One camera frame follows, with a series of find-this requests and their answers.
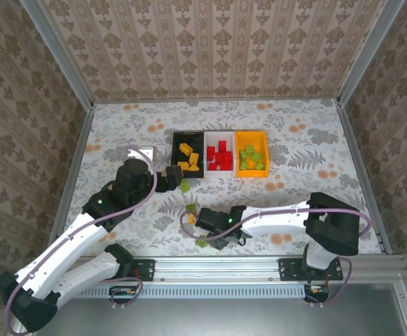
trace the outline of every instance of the yellow cube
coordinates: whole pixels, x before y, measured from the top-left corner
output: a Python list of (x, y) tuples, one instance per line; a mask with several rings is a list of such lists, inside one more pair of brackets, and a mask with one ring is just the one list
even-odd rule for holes
[(189, 215), (188, 221), (190, 224), (195, 224), (195, 216), (193, 214)]
[(191, 156), (189, 156), (189, 164), (198, 165), (198, 153), (191, 153)]
[(181, 143), (180, 150), (186, 156), (189, 156), (193, 152), (193, 149), (187, 143)]
[(177, 164), (181, 167), (182, 171), (189, 170), (189, 163), (187, 163), (187, 162), (177, 162)]

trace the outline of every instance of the floral tablecloth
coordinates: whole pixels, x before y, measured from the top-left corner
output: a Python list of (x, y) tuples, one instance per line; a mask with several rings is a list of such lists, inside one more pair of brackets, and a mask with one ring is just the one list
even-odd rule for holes
[[(243, 256), (301, 254), (304, 234), (269, 234), (222, 251), (197, 246), (179, 227), (190, 203), (217, 211), (234, 205), (271, 207), (307, 200), (320, 191), (368, 213), (333, 100), (201, 101), (105, 104), (95, 117), (78, 175), (67, 226), (89, 196), (116, 176), (126, 147), (156, 146), (158, 171), (170, 163), (175, 130), (265, 130), (268, 178), (189, 179), (191, 190), (155, 194), (142, 208), (91, 246), (87, 256), (118, 242), (135, 256)], [(198, 234), (203, 230), (190, 226)], [(359, 241), (360, 253), (380, 253), (374, 232)]]

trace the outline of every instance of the small green block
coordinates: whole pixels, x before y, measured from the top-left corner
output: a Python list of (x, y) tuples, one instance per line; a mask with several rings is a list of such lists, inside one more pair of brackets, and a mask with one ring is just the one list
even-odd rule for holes
[(254, 162), (258, 162), (258, 161), (261, 159), (261, 157), (262, 157), (262, 155), (259, 154), (258, 152), (254, 152), (254, 153), (251, 155), (251, 159), (252, 159)]
[(195, 206), (195, 204), (188, 204), (186, 205), (186, 211), (196, 213), (197, 207)]
[(240, 157), (242, 158), (242, 161), (246, 160), (248, 158), (247, 152), (245, 150), (241, 150)]
[(181, 180), (179, 188), (183, 193), (187, 193), (191, 189), (185, 179)]
[[(200, 235), (200, 238), (206, 238), (204, 234)], [(202, 249), (206, 246), (208, 246), (208, 242), (204, 240), (196, 240), (195, 245), (201, 247)]]
[(254, 153), (254, 146), (253, 145), (246, 145), (245, 146), (245, 151), (247, 154), (253, 154)]

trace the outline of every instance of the red cube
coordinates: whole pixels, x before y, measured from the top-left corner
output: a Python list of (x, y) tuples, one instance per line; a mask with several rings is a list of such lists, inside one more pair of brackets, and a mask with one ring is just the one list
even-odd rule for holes
[(210, 163), (208, 165), (208, 170), (217, 170), (217, 163)]
[(220, 170), (233, 170), (231, 166), (231, 162), (222, 162), (220, 165)]
[(225, 153), (226, 152), (226, 141), (219, 141), (219, 153)]
[(216, 147), (215, 146), (208, 146), (207, 148), (207, 160), (212, 161), (214, 159), (214, 154), (216, 154)]
[(231, 152), (225, 152), (223, 154), (223, 161), (224, 162), (232, 162), (233, 161), (233, 156), (231, 155)]
[(216, 163), (221, 164), (223, 162), (223, 153), (216, 153)]

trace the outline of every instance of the floral wallpaper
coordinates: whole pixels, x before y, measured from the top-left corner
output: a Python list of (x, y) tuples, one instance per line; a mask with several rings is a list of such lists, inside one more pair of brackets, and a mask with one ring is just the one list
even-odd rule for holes
[(0, 0), (0, 273), (46, 247), (83, 115), (19, 1)]
[[(170, 164), (175, 130), (264, 130), (268, 138), (268, 178), (188, 178), (191, 190), (156, 193), (143, 207), (93, 244), (95, 256), (117, 242), (134, 256), (248, 256), (302, 254), (305, 234), (270, 234), (229, 244), (218, 251), (200, 248), (179, 226), (187, 204), (229, 211), (235, 205), (275, 207), (308, 200), (321, 191), (368, 213), (334, 100), (201, 101), (97, 104), (77, 178), (67, 224), (89, 197), (113, 179), (127, 159), (127, 146), (156, 146), (157, 171)], [(190, 225), (199, 235), (202, 229)], [(361, 237), (360, 253), (380, 253), (373, 232)]]
[(407, 0), (347, 110), (394, 252), (407, 255)]
[(97, 102), (334, 97), (384, 0), (41, 0)]

